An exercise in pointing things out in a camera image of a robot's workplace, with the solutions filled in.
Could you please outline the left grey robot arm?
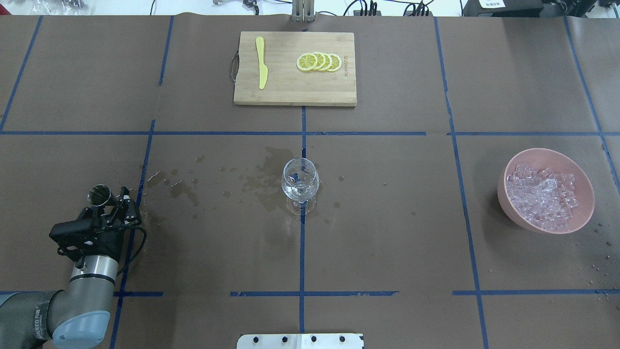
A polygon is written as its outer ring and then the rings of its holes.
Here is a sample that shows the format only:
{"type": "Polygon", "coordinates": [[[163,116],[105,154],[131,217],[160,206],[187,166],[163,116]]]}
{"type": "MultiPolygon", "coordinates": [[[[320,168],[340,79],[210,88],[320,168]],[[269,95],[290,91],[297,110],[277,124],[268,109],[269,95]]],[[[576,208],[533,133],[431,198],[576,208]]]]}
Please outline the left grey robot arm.
{"type": "Polygon", "coordinates": [[[13,292],[1,296],[1,347],[93,349],[102,343],[111,319],[110,307],[120,268],[124,235],[143,231],[141,212],[127,187],[115,195],[105,185],[87,194],[89,205],[72,221],[50,230],[60,256],[73,263],[68,288],[13,292]]]}

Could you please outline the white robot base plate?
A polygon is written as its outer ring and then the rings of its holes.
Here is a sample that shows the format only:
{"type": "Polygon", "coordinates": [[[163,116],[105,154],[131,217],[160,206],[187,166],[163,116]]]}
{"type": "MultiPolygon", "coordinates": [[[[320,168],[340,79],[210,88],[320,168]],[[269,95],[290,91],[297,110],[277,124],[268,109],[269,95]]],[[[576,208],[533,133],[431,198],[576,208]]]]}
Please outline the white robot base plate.
{"type": "Polygon", "coordinates": [[[281,333],[241,336],[237,349],[363,349],[365,341],[357,333],[281,333]]]}

